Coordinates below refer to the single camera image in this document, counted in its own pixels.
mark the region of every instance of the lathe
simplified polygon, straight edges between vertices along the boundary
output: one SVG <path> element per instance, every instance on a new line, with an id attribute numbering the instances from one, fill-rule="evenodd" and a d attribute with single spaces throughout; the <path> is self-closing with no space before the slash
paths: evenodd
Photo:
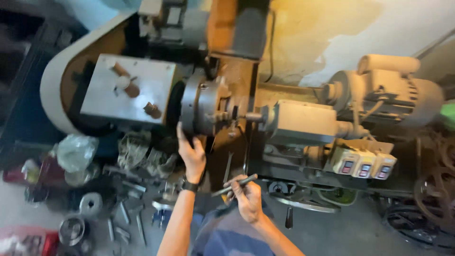
<path id="1" fill-rule="evenodd" d="M 208 13 L 144 0 L 49 63 L 43 108 L 61 131 L 90 136 L 175 137 L 182 121 L 206 144 L 204 191 L 221 188 L 225 174 L 256 173 L 289 206 L 334 213 L 366 191 L 415 199 L 427 218 L 455 228 L 454 140 L 434 128 L 445 97 L 413 77 L 419 60 L 370 54 L 321 87 L 263 83 L 268 15 L 268 1 L 213 1 Z M 169 179 L 173 167 L 142 178 Z"/>

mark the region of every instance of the person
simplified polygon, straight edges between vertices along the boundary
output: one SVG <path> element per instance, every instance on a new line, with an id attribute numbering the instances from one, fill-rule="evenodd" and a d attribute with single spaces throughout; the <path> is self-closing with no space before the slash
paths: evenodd
<path id="1" fill-rule="evenodd" d="M 187 181 L 198 184 L 206 164 L 201 141 L 193 138 L 191 147 L 177 125 L 179 154 L 186 166 Z M 304 256 L 304 254 L 270 220 L 261 198 L 261 188 L 254 182 L 244 187 L 240 175 L 224 184 L 233 191 L 227 195 L 228 207 L 220 208 L 205 216 L 193 244 L 193 256 Z M 196 193 L 183 189 L 158 249 L 158 256 L 185 256 L 190 245 L 190 224 Z"/>

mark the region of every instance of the wrench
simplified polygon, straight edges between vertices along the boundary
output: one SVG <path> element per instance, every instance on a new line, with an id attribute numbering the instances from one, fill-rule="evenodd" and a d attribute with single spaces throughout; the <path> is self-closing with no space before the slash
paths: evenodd
<path id="1" fill-rule="evenodd" d="M 228 181 L 229 171 L 231 169 L 231 161 L 232 161 L 232 156 L 233 155 L 234 155 L 234 153 L 229 152 L 229 158 L 227 159 L 226 172 L 224 173 L 223 184 Z"/>

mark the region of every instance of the floor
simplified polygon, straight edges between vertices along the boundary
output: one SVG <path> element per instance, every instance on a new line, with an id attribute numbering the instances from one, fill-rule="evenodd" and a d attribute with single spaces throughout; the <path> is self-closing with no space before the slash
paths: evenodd
<path id="1" fill-rule="evenodd" d="M 39 225 L 57 229 L 63 214 L 53 213 L 44 205 L 26 205 L 23 194 L 23 187 L 0 182 L 0 228 L 10 225 Z M 155 194 L 152 191 L 145 198 L 146 210 L 142 214 L 147 229 L 147 248 L 138 237 L 134 216 L 131 216 L 131 226 L 127 226 L 120 215 L 115 217 L 115 225 L 129 229 L 132 236 L 131 246 L 122 247 L 124 255 L 156 255 L 164 231 L 158 228 L 157 223 L 151 227 L 153 209 L 147 205 Z M 287 230 L 284 228 L 287 207 L 267 196 L 264 198 L 275 214 L 277 226 L 307 256 L 438 255 L 417 248 L 387 230 L 381 225 L 375 208 L 367 199 L 359 199 L 356 204 L 343 208 L 338 214 L 294 209 L 294 228 Z M 92 230 L 99 248 L 94 255 L 111 256 L 113 250 L 119 250 L 118 244 L 113 245 L 109 241 L 106 221 L 92 222 Z"/>

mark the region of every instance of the power cord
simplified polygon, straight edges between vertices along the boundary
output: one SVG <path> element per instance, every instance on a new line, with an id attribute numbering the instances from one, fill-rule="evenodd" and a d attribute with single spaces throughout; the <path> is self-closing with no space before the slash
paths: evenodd
<path id="1" fill-rule="evenodd" d="M 273 77 L 273 38 L 275 37 L 275 23 L 277 19 L 277 13 L 272 9 L 269 10 L 270 13 L 272 13 L 272 31 L 270 32 L 270 43 L 268 46 L 268 51 L 270 54 L 270 76 L 264 82 L 270 81 L 270 79 Z"/>

